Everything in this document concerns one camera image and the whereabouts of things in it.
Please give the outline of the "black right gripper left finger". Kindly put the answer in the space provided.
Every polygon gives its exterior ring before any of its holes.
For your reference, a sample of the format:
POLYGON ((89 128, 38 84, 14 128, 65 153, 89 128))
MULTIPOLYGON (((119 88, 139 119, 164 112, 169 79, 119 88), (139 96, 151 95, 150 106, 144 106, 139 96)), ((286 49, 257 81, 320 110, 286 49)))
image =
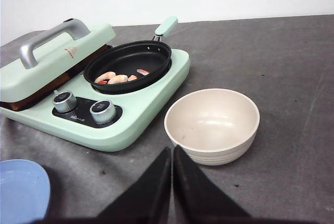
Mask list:
POLYGON ((164 148, 139 179, 94 218, 42 219, 34 223, 158 223, 171 189, 171 150, 164 148))

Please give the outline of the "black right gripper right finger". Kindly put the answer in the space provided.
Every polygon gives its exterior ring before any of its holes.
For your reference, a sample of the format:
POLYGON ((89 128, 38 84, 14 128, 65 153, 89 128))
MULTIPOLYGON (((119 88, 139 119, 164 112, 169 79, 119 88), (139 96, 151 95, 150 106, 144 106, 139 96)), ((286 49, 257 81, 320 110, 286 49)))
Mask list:
POLYGON ((252 217, 220 190, 179 145, 173 151, 173 186, 190 223, 312 223, 252 217))

